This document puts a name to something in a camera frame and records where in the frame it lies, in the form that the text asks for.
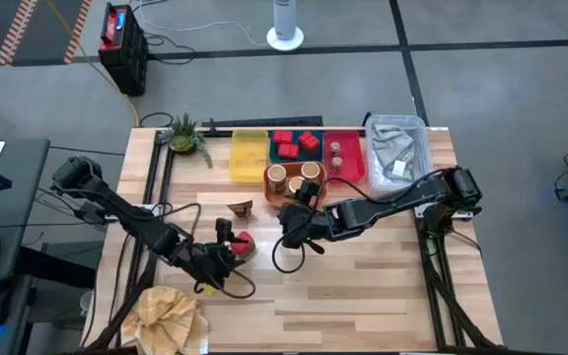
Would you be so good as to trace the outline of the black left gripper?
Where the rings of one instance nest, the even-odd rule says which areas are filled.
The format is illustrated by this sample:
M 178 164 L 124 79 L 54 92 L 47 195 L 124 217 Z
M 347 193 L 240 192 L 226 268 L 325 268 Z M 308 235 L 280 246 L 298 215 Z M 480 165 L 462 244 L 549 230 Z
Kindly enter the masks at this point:
M 233 257 L 233 252 L 223 244 L 233 239 L 232 222 L 217 218 L 215 223 L 217 243 L 196 243 L 179 254 L 179 267 L 197 283 L 205 283 L 226 296 L 226 279 L 246 262 Z

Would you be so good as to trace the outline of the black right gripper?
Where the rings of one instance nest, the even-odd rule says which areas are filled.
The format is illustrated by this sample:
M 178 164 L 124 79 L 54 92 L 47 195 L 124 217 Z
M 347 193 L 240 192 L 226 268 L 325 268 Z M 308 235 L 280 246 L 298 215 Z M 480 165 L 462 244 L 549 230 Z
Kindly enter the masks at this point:
M 301 203 L 310 203 L 319 195 L 320 185 L 312 180 L 304 179 L 297 189 L 297 200 Z M 324 254 L 324 248 L 315 243 L 315 240 L 332 241 L 326 215 L 307 205 L 285 203 L 277 218 L 282 226 L 281 246 L 286 249 L 298 249 L 303 243 L 308 243 L 314 252 Z

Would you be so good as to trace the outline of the brown spice pouch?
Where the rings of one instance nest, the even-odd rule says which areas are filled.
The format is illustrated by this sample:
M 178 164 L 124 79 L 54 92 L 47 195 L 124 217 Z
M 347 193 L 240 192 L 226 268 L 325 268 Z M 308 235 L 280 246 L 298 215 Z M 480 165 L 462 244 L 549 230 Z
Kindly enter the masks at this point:
M 233 204 L 228 204 L 227 207 L 238 217 L 238 218 L 248 218 L 251 214 L 251 209 L 253 206 L 253 201 L 248 200 L 244 202 L 238 202 Z

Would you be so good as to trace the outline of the orange plastic bin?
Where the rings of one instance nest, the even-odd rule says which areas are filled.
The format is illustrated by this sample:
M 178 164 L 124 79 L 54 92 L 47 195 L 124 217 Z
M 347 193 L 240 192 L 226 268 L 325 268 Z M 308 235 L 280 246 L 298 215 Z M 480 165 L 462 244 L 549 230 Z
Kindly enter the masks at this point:
M 304 163 L 278 163 L 278 164 L 272 164 L 272 165 L 282 165 L 287 172 L 287 182 L 288 179 L 291 177 L 301 177 L 301 166 Z M 268 181 L 267 181 L 267 170 L 270 166 L 269 165 L 264 171 L 263 171 L 263 190 L 264 190 L 264 197 L 267 201 L 267 203 L 273 207 L 273 208 L 280 208 L 284 203 L 287 202 L 292 202 L 293 201 L 293 197 L 294 195 L 290 195 L 287 192 L 287 184 L 286 184 L 286 189 L 285 192 L 283 194 L 278 194 L 278 193 L 272 193 L 269 188 L 268 188 Z M 325 182 L 327 180 L 327 172 L 325 170 L 325 168 L 323 167 L 323 165 L 320 165 L 321 168 L 321 174 L 320 174 L 320 178 L 317 181 L 317 184 L 322 184 L 323 182 Z

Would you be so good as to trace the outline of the teal plastic tray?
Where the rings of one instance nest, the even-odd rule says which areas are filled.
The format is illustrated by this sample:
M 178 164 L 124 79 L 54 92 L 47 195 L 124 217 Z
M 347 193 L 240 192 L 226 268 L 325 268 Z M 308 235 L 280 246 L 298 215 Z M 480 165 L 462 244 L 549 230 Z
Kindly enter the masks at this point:
M 293 132 L 294 133 L 294 141 L 292 143 L 297 144 L 299 147 L 299 136 L 303 133 L 302 132 Z M 293 162 L 310 162 L 310 161 L 317 161 L 320 162 L 322 160 L 322 143 L 323 143 L 323 134 L 322 132 L 318 131 L 311 131 L 313 132 L 316 137 L 320 140 L 319 148 L 314 154 L 309 154 L 303 151 L 300 147 L 300 153 L 297 160 L 282 160 L 277 155 L 278 146 L 273 142 L 273 133 L 270 136 L 270 145 L 269 145 L 269 159 L 272 163 L 293 163 Z

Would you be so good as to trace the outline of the red plastic tray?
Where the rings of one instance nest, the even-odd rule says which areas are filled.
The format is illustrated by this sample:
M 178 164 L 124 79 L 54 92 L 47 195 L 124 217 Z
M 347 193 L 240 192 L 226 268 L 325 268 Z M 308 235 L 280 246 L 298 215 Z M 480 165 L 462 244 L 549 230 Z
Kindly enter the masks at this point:
M 343 160 L 342 169 L 333 174 L 329 169 L 332 156 L 329 153 L 329 144 L 339 142 Z M 325 132 L 323 134 L 323 164 L 327 169 L 329 178 L 343 178 L 352 183 L 358 183 L 366 175 L 366 163 L 363 158 L 360 137 L 356 132 Z

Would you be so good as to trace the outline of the grey cloth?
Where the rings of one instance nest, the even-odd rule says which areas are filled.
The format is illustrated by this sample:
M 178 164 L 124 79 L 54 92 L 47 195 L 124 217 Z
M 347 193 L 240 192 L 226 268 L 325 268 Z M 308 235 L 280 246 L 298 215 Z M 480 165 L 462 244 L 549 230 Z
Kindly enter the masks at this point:
M 383 175 L 392 181 L 413 181 L 414 140 L 396 125 L 374 123 L 372 147 Z

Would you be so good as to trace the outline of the black plant pot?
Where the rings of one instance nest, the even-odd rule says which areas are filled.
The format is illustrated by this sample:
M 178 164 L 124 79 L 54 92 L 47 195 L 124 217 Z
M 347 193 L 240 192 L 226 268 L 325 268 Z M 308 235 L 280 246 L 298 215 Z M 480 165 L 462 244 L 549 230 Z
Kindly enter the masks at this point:
M 169 146 L 171 150 L 180 156 L 189 156 L 196 151 L 196 144 L 194 141 L 186 136 L 176 136 L 174 137 Z

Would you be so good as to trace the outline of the long black bar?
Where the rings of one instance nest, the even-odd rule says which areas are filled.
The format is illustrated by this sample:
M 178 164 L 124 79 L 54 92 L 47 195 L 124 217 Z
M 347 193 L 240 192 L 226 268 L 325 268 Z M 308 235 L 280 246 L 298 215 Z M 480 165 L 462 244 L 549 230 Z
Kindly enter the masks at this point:
M 310 116 L 291 116 L 291 117 L 274 117 L 274 118 L 251 118 L 237 120 L 215 120 L 210 118 L 206 122 L 202 122 L 202 127 L 210 128 L 214 125 L 219 127 L 276 127 L 276 126 L 323 126 L 321 115 Z

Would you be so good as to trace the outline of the green succulent plant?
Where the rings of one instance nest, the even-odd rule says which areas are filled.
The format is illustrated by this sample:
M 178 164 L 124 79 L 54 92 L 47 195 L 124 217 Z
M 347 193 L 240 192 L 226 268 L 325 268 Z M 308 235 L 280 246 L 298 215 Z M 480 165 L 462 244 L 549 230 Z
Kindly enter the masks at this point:
M 170 141 L 176 136 L 186 136 L 191 138 L 196 144 L 196 151 L 193 154 L 200 154 L 207 167 L 209 169 L 213 168 L 213 161 L 207 150 L 205 137 L 201 132 L 197 132 L 196 121 L 189 118 L 189 113 L 187 111 L 183 113 L 181 118 L 172 123 L 167 130 L 162 131 L 155 139 L 155 142 L 160 145 L 169 146 Z

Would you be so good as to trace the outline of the clear plastic storage bin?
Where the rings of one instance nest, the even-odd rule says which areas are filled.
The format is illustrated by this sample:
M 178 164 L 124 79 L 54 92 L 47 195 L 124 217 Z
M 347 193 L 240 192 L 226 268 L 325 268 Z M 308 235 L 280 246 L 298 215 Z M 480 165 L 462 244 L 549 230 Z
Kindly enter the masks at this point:
M 374 123 L 396 125 L 413 138 L 415 147 L 413 181 L 392 181 L 383 175 L 380 163 L 372 147 L 371 126 Z M 369 187 L 372 191 L 398 190 L 411 185 L 418 178 L 433 171 L 426 125 L 421 118 L 413 115 L 373 114 L 367 118 L 364 127 L 366 130 Z

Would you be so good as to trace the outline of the white grey tower fan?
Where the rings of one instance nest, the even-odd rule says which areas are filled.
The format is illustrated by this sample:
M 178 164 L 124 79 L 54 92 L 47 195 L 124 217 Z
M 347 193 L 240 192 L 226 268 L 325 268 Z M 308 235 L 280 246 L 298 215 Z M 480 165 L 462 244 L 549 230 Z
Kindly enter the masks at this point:
M 273 0 L 273 27 L 267 43 L 278 51 L 292 51 L 301 46 L 304 33 L 297 26 L 297 0 Z

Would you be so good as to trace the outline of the dark grey desk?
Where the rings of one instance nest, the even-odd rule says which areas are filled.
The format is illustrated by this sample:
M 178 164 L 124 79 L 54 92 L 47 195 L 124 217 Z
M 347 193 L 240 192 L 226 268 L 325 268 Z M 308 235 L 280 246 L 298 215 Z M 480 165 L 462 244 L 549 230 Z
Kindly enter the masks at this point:
M 0 283 L 12 277 L 49 148 L 47 139 L 7 141 L 0 175 L 12 182 L 0 190 Z

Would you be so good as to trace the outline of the black red tool case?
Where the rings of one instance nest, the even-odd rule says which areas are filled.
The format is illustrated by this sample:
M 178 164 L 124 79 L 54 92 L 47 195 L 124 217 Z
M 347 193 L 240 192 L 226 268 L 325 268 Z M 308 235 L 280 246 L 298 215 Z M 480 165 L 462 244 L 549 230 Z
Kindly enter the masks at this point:
M 107 2 L 98 55 L 122 94 L 144 95 L 148 54 L 148 41 L 131 7 Z

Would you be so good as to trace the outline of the black aluminium frame rail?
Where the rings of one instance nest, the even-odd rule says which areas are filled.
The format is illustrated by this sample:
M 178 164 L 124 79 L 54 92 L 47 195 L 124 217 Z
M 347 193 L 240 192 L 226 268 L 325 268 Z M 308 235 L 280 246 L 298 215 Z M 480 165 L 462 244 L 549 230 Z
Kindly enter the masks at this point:
M 366 136 L 366 130 L 364 127 L 347 127 L 347 126 L 338 126 L 338 127 L 319 127 L 319 126 L 312 126 L 312 127 L 284 127 L 286 131 L 293 131 L 295 133 L 302 132 L 302 131 L 318 131 L 318 132 L 356 132 L 359 137 Z M 198 128 L 197 132 L 201 132 L 206 138 L 231 138 L 235 131 L 266 131 L 268 136 L 271 136 L 275 129 L 267 129 L 266 127 L 249 127 L 249 128 L 234 128 L 234 127 L 227 127 L 226 129 L 220 129 L 216 131 L 205 130 L 204 128 Z

